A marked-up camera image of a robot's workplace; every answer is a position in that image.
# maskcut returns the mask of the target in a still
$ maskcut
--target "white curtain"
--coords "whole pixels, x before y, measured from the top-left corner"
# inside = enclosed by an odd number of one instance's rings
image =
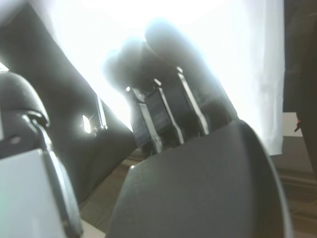
[[[105,81],[110,50],[160,16],[201,49],[238,115],[268,153],[282,148],[283,0],[32,0],[56,42],[100,98],[130,127],[123,97]]]

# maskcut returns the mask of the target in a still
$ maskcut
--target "dark wall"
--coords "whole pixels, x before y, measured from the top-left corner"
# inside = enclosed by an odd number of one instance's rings
[[[81,202],[136,148],[132,133],[107,106],[108,130],[97,137],[83,132],[82,114],[89,118],[97,112],[95,93],[30,5],[0,28],[0,62],[25,77],[41,97],[51,119],[49,136]]]

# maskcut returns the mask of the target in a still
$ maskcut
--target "white sheet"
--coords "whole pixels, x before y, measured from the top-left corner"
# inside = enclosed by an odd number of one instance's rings
[[[66,56],[129,126],[123,97],[103,79],[105,55],[128,35],[143,37],[156,16],[173,21],[200,47],[238,115],[268,153],[282,148],[283,0],[32,0]]]

